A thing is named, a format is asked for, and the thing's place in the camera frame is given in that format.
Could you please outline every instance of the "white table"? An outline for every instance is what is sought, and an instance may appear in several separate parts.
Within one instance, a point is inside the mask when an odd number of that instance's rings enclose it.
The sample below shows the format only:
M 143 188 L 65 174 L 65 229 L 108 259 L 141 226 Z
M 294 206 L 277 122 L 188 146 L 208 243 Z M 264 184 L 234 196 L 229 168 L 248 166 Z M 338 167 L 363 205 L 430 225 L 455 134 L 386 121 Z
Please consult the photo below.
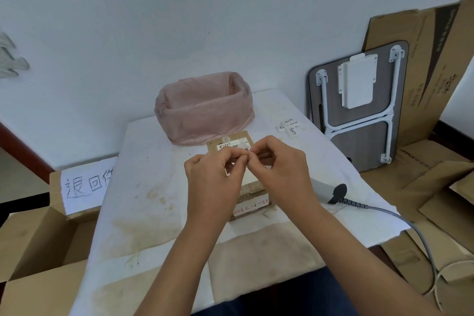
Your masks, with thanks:
M 255 120 L 246 128 L 252 140 L 273 134 L 306 152 L 312 178 L 333 185 L 346 183 L 347 198 L 395 210 L 283 92 L 254 93 L 254 108 Z M 301 123 L 293 139 L 276 129 L 290 117 Z M 183 163 L 206 152 L 206 145 L 172 145 L 155 117 L 128 126 L 70 315 L 133 314 L 186 221 Z M 345 205 L 325 207 L 366 247 L 407 228 L 381 212 Z M 225 226 L 203 270 L 193 311 L 323 265 L 281 209 L 258 211 Z

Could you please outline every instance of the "dark blue pants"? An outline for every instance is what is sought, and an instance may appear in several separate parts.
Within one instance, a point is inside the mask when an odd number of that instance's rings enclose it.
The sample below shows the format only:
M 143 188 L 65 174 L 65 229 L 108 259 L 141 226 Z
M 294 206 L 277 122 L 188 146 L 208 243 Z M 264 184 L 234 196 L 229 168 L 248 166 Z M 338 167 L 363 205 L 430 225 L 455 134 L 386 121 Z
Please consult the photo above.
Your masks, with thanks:
M 247 316 L 252 314 L 240 296 L 195 316 Z M 278 285 L 278 313 L 301 316 L 357 316 L 357 311 L 327 267 L 308 272 Z

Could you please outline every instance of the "person's left hand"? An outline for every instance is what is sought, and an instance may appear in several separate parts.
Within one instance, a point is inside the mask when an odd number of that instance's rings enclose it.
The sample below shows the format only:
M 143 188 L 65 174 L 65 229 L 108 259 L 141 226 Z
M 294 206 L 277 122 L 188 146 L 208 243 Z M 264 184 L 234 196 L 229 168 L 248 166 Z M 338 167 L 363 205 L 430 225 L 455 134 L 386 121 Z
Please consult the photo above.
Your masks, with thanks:
M 247 157 L 247 150 L 226 146 L 218 152 L 195 155 L 184 163 L 188 177 L 187 225 L 222 231 L 237 203 Z M 231 161 L 235 164 L 227 176 L 226 167 L 230 169 Z

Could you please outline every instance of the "pink plastic bag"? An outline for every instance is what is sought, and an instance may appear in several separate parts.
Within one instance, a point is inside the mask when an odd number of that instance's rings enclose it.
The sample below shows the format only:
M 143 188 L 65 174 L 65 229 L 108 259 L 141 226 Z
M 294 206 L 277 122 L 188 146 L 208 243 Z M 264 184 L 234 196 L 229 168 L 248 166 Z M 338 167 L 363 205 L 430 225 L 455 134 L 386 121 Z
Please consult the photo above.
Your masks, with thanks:
M 250 86 L 231 71 L 165 85 L 155 114 L 173 144 L 201 145 L 244 129 L 255 117 Z

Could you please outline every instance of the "red wooden trim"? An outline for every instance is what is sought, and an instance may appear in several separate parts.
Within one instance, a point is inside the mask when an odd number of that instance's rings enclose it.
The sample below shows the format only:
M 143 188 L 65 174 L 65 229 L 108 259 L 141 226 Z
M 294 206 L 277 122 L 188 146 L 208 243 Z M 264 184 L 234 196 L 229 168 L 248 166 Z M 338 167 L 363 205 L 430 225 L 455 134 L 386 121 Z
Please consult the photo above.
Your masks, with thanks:
M 10 130 L 0 123 L 0 148 L 25 165 L 39 178 L 49 184 L 49 175 L 54 171 Z

